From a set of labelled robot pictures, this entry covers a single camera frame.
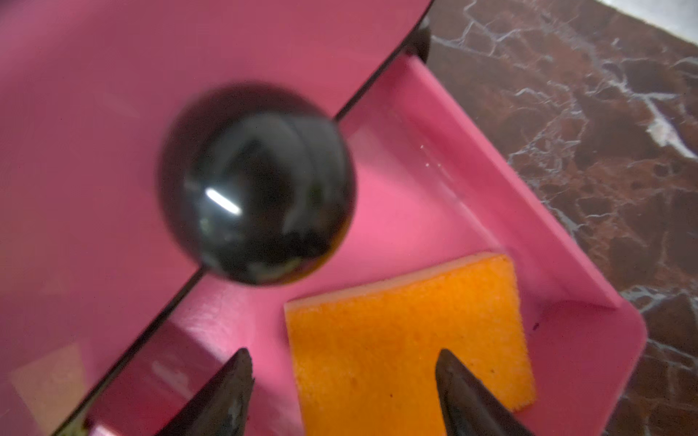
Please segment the pink drawer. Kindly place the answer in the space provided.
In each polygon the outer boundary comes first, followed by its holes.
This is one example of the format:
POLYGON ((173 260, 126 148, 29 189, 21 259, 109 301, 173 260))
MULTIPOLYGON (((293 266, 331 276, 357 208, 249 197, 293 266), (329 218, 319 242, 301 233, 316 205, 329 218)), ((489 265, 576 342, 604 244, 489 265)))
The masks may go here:
POLYGON ((1 5, 1 432, 48 435, 196 267, 157 201, 167 135, 225 85, 337 114, 426 1, 1 5))
POLYGON ((639 312, 422 62, 396 60, 342 128, 358 202, 334 258, 286 286, 201 279, 96 403, 87 433, 156 435, 247 348, 254 387, 243 435, 308 435, 287 303, 492 253, 514 263, 535 380, 535 402, 512 414, 534 435, 600 434, 645 346, 639 312))

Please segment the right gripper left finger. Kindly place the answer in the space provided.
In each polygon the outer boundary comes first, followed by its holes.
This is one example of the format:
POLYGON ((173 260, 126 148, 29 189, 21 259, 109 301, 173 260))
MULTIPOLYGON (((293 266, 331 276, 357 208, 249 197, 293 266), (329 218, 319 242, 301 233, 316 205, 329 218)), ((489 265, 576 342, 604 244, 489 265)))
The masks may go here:
POLYGON ((243 435, 253 387, 252 358, 241 348, 156 435, 243 435))

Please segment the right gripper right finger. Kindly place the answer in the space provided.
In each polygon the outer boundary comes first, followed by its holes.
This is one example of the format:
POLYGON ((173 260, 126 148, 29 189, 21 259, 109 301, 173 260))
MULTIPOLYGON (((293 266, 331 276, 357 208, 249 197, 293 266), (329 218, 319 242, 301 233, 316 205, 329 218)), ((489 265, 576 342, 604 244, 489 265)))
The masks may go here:
POLYGON ((447 349, 439 352, 436 386, 447 435, 534 435, 447 349))

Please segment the pink bottom drawer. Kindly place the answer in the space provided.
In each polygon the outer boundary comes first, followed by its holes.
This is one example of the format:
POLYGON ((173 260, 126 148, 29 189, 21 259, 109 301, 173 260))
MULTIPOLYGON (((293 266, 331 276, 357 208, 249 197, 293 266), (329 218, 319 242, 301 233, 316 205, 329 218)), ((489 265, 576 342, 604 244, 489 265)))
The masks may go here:
POLYGON ((201 279, 96 403, 87 433, 156 435, 247 348, 254 387, 243 435, 308 435, 287 303, 492 253, 514 263, 535 380, 535 402, 512 414, 534 435, 600 434, 645 346, 639 312, 422 62, 396 60, 342 128, 358 202, 334 258, 286 286, 201 279))

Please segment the orange foam sponge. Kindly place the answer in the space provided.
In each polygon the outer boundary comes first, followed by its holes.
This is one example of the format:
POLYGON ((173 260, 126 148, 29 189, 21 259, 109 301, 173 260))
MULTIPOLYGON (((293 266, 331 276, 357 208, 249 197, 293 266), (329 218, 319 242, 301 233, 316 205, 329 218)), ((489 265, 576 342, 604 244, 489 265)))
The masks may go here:
POLYGON ((535 380, 513 261, 476 254, 287 303, 308 435, 442 435, 436 384, 449 350, 510 412, 535 380))

